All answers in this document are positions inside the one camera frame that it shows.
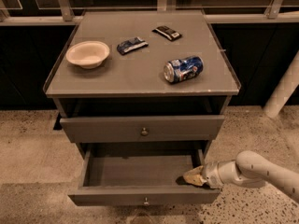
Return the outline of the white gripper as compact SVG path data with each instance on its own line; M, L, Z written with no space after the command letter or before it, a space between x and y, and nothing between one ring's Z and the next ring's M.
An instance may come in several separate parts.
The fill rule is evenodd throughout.
M219 175L218 163L213 161L203 166L198 166L191 169L183 175L186 183L198 187L203 186L205 183L212 189L219 189L223 186L221 177Z

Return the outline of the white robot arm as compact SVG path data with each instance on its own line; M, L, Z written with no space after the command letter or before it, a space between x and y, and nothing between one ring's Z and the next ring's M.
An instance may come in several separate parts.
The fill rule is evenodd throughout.
M253 151L242 151L231 161L214 161L198 166L183 175L186 183L212 189L234 184L244 188L259 188L270 183L299 203L299 174L274 164Z

